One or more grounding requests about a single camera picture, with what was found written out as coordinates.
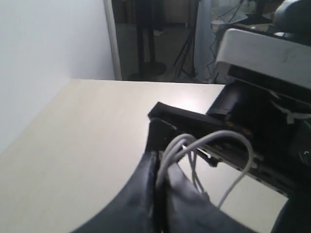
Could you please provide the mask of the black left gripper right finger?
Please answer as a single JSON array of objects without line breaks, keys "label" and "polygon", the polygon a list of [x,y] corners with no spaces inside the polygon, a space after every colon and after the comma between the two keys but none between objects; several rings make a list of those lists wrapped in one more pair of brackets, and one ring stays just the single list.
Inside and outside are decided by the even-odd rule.
[{"label": "black left gripper right finger", "polygon": [[178,164],[169,167],[164,182],[166,233],[253,233],[211,203]]}]

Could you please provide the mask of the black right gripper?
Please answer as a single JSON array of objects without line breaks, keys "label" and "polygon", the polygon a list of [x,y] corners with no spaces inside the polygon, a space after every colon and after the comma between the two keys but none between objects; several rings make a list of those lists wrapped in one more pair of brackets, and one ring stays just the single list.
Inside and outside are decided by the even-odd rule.
[{"label": "black right gripper", "polygon": [[311,187],[311,92],[287,85],[280,93],[234,81],[204,114],[252,144],[253,173],[289,194]]}]

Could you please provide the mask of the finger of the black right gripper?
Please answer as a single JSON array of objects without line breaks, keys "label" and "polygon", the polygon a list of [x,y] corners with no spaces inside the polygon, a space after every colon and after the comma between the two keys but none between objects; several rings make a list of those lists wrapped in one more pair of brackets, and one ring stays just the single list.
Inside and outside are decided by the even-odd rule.
[{"label": "finger of the black right gripper", "polygon": [[181,134],[191,134],[198,139],[217,130],[212,124],[197,120],[182,119],[169,122],[152,118],[149,123],[145,148],[145,165],[147,167],[159,167],[160,152],[164,151],[168,144]]},{"label": "finger of the black right gripper", "polygon": [[161,102],[156,103],[148,113],[148,117],[149,119],[159,118],[178,130],[194,136],[204,136],[226,129],[221,121],[213,117],[172,107]]}]

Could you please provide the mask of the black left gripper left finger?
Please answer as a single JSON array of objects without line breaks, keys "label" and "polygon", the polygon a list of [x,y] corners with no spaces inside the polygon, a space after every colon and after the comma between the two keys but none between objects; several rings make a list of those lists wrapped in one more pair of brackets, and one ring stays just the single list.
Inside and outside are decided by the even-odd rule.
[{"label": "black left gripper left finger", "polygon": [[155,233],[154,185],[157,152],[143,154],[134,173],[97,215],[75,233]]}]

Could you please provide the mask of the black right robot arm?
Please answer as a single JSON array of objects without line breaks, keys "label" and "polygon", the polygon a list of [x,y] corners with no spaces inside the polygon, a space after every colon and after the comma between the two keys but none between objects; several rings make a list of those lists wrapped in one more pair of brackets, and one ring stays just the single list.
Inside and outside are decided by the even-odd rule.
[{"label": "black right robot arm", "polygon": [[148,114],[152,139],[163,150],[187,133],[196,139],[218,131],[244,136],[254,151],[250,175],[289,198],[280,228],[311,230],[311,108],[290,97],[241,81],[227,84],[206,114],[157,103]]}]

